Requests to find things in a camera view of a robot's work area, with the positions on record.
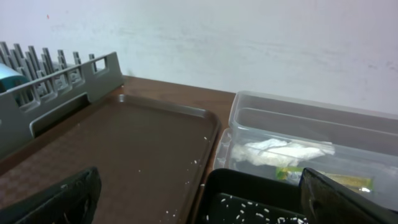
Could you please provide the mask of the grey dishwasher rack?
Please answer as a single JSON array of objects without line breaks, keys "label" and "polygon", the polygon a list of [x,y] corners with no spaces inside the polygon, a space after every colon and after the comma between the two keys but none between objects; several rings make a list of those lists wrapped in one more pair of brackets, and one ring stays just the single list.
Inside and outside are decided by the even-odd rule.
[{"label": "grey dishwasher rack", "polygon": [[23,52],[19,44],[10,49],[1,42],[1,64],[29,81],[1,93],[2,158],[31,142],[84,101],[94,103],[124,83],[116,52],[100,57],[90,54],[87,62],[74,52],[75,63],[68,64],[59,50],[57,58],[53,61],[47,48],[37,55],[32,45]]}]

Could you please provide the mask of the clear plastic bin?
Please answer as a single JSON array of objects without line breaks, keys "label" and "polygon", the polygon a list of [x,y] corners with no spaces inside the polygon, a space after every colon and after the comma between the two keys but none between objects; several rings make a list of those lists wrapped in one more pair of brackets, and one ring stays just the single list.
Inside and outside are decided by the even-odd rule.
[{"label": "clear plastic bin", "polygon": [[229,126],[219,141],[213,167],[277,180],[275,166],[255,166],[231,158],[234,145],[271,138],[330,142],[335,148],[333,156],[302,161],[297,167],[372,178],[374,190],[358,193],[383,207],[397,209],[396,115],[240,91],[234,98]]}]

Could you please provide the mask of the light blue bowl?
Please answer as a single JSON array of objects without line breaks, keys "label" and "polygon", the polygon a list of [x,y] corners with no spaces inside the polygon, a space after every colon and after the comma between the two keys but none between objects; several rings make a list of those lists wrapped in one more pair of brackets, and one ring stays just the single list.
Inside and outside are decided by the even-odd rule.
[{"label": "light blue bowl", "polygon": [[1,93],[4,93],[16,86],[28,83],[28,79],[19,72],[9,68],[5,64],[0,67]]}]

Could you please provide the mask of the green snack wrapper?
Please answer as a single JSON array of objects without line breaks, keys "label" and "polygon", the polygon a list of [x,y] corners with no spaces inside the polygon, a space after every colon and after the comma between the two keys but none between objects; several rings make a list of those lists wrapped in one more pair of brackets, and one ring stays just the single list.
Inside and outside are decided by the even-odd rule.
[{"label": "green snack wrapper", "polygon": [[[302,167],[277,167],[275,177],[277,180],[284,180],[291,184],[298,185],[302,171]],[[355,192],[370,193],[374,190],[372,178],[331,174],[322,171],[320,171],[320,173]]]}]

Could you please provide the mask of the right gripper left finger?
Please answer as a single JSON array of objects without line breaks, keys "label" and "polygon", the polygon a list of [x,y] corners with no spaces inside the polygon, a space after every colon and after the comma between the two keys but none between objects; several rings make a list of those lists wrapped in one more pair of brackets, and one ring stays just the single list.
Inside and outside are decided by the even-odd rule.
[{"label": "right gripper left finger", "polygon": [[89,167],[1,209],[1,223],[91,223],[101,194],[101,178]]}]

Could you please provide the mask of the dark brown serving tray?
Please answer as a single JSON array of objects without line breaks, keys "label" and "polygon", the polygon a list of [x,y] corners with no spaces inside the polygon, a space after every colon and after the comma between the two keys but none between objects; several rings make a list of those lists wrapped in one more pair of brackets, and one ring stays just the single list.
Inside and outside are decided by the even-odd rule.
[{"label": "dark brown serving tray", "polygon": [[185,223],[220,127],[207,110],[109,97],[1,162],[1,209],[96,167],[91,223]]}]

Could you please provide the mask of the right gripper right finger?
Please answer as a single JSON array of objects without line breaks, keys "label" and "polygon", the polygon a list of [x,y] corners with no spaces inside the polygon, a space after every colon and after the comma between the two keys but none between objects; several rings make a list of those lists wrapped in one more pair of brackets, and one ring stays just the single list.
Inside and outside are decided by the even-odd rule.
[{"label": "right gripper right finger", "polygon": [[300,202],[309,223],[397,224],[397,213],[311,169],[302,171]]}]

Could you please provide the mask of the rice and nutshell waste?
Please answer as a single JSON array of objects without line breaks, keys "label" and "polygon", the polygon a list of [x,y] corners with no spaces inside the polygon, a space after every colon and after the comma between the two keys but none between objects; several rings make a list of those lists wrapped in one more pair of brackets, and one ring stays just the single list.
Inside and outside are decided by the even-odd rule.
[{"label": "rice and nutshell waste", "polygon": [[197,223],[202,224],[308,224],[301,214],[228,194],[216,194],[204,207]]}]

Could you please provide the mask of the black waste tray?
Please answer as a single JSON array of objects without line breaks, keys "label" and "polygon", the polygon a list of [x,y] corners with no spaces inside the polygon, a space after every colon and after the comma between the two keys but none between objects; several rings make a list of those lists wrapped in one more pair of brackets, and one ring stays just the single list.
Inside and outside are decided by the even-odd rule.
[{"label": "black waste tray", "polygon": [[193,223],[197,223],[199,214],[210,200],[221,193],[304,215],[297,186],[235,170],[217,169],[206,180]]}]

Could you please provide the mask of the white napkin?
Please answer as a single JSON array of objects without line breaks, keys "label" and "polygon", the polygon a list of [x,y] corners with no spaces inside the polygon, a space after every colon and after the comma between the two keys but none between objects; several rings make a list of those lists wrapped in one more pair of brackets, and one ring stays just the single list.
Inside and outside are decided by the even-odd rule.
[{"label": "white napkin", "polygon": [[285,141],[271,138],[260,142],[236,144],[231,158],[237,162],[247,161],[255,166],[297,167],[302,161],[335,154],[330,142]]}]

